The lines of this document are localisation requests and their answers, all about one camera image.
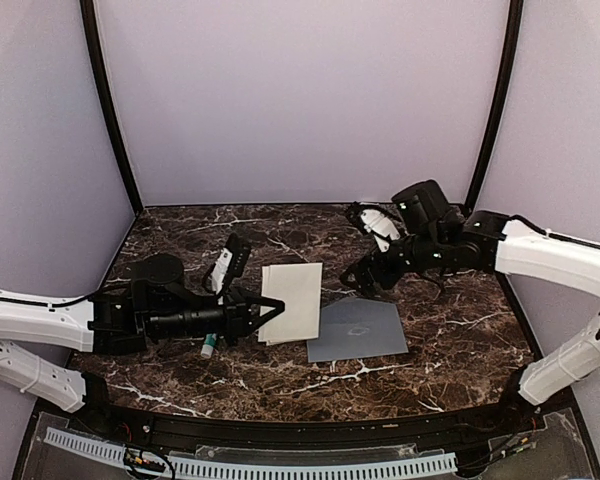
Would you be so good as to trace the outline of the grey blue envelope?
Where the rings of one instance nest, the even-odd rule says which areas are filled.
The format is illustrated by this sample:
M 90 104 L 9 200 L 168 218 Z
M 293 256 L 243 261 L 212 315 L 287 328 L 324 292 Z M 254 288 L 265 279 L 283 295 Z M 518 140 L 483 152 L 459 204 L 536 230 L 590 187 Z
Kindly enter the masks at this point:
M 317 339 L 307 341 L 309 363 L 381 357 L 408 352 L 395 304 L 346 298 L 320 312 Z

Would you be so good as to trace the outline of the white letter paper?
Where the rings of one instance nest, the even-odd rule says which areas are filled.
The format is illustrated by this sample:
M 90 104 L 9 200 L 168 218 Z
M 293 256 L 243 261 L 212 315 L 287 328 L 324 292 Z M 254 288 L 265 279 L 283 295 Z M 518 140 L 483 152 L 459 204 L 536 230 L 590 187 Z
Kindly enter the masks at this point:
M 261 294 L 285 304 L 284 312 L 258 330 L 266 345 L 319 336 L 322 263 L 278 264 L 262 268 Z

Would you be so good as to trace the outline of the green white glue stick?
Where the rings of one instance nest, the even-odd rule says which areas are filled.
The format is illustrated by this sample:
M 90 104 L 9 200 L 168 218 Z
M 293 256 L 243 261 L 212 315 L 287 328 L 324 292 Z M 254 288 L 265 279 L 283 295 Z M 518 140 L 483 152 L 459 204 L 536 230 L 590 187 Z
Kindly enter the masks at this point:
M 200 355 L 202 358 L 210 359 L 215 351 L 217 342 L 216 334 L 207 334 L 201 347 Z

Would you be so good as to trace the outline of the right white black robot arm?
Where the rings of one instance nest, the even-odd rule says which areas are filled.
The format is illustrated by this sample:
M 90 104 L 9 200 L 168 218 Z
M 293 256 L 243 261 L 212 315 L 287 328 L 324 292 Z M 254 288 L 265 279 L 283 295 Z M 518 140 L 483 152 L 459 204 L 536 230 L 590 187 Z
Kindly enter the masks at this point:
M 465 213 L 429 179 L 392 198 L 397 211 L 352 203 L 346 218 L 375 247 L 340 276 L 365 297 L 390 290 L 406 274 L 462 269 L 521 275 L 564 285 L 600 299 L 600 243 L 543 229 L 521 215 Z M 571 339 L 509 379 L 490 424 L 514 432 L 539 406 L 573 383 L 600 371 L 600 312 Z

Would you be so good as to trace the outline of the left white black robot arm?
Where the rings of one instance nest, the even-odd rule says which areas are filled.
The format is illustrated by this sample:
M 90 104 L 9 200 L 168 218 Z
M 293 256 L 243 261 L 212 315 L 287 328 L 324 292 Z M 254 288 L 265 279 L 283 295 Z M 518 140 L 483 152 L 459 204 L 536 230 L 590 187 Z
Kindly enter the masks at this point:
M 81 412 L 100 436 L 114 435 L 121 415 L 108 404 L 105 380 L 54 365 L 22 343 L 98 355 L 130 355 L 149 343 L 207 335 L 233 343 L 284 312 L 283 301 L 232 286 L 241 271 L 231 261 L 217 260 L 211 273 L 211 294 L 195 294 L 185 287 L 183 263 L 157 254 L 133 263 L 127 284 L 84 297 L 0 291 L 0 380 L 66 412 Z

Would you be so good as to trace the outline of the black curved front rail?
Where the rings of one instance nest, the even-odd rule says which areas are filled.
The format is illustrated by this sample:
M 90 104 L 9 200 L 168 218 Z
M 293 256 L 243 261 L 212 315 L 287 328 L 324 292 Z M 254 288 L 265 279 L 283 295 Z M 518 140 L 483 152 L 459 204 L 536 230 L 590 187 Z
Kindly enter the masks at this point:
M 96 386 L 73 418 L 85 429 L 140 446 L 317 450 L 415 444 L 419 449 L 486 449 L 490 439 L 531 430 L 532 415 L 496 404 L 425 414 L 397 376 L 310 377 L 301 388 L 277 379 L 191 370 Z

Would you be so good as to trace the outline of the right black corner post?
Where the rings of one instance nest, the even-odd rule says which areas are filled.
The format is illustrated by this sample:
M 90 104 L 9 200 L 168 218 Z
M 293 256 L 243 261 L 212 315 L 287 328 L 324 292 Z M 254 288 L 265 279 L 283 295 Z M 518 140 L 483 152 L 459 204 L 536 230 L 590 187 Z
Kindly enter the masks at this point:
M 477 206 L 495 148 L 513 72 L 520 28 L 522 24 L 523 9 L 523 0 L 511 0 L 509 2 L 501 58 L 491 106 L 478 152 L 476 165 L 464 201 L 464 205 L 469 211 L 473 211 Z

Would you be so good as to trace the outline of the black corner post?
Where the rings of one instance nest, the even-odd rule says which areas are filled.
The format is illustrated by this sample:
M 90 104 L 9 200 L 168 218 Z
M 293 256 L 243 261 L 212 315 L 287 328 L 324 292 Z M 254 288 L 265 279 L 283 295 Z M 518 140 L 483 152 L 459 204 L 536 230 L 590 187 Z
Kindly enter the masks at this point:
M 96 3 L 92 0 L 80 0 L 79 7 L 92 76 L 108 139 L 114 154 L 118 172 L 123 182 L 127 199 L 134 216 L 137 217 L 143 212 L 144 205 L 132 172 L 131 163 L 126 151 L 122 130 L 114 105 L 100 39 L 96 15 Z
M 523 9 L 523 0 L 511 0 L 509 2 L 501 58 L 491 106 L 478 152 L 476 165 L 464 201 L 464 205 L 469 211 L 473 211 L 477 206 L 495 148 L 513 72 L 520 28 L 522 24 Z

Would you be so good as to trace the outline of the left black corner post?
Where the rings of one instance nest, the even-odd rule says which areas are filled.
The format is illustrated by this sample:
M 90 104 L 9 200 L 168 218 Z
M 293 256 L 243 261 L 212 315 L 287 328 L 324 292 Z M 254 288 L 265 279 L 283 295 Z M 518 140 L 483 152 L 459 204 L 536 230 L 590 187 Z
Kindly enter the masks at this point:
M 96 3 L 92 0 L 80 0 L 79 7 L 92 76 L 108 139 L 114 154 L 118 172 L 123 182 L 127 199 L 134 216 L 137 217 L 143 212 L 144 205 L 132 172 L 131 163 L 126 151 L 122 130 L 114 105 L 100 39 L 96 15 Z

